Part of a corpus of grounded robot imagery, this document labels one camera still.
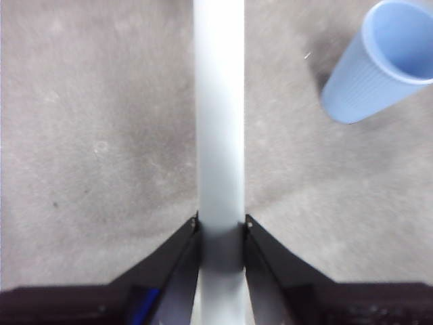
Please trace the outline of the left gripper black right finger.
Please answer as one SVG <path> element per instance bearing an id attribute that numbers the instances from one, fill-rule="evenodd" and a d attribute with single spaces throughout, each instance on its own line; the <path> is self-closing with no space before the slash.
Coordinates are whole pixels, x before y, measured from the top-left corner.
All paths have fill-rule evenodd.
<path id="1" fill-rule="evenodd" d="M 246 215 L 244 263 L 256 324 L 431 324 L 432 286 L 336 282 Z"/>

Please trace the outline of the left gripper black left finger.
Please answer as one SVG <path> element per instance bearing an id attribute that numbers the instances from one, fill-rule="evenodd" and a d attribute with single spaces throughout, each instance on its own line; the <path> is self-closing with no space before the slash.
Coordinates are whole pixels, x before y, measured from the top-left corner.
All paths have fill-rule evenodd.
<path id="1" fill-rule="evenodd" d="M 1 292 L 2 324 L 189 324 L 201 257 L 198 216 L 106 284 Z"/>

